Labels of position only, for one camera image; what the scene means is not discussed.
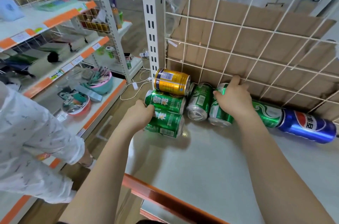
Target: gold can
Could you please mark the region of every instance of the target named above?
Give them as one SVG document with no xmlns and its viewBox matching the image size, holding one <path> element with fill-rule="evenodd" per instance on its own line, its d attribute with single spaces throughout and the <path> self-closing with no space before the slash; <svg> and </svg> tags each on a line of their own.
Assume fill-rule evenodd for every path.
<svg viewBox="0 0 339 224">
<path fill-rule="evenodd" d="M 168 69 L 158 69 L 154 78 L 154 87 L 162 92 L 176 95 L 188 95 L 191 76 Z"/>
</svg>

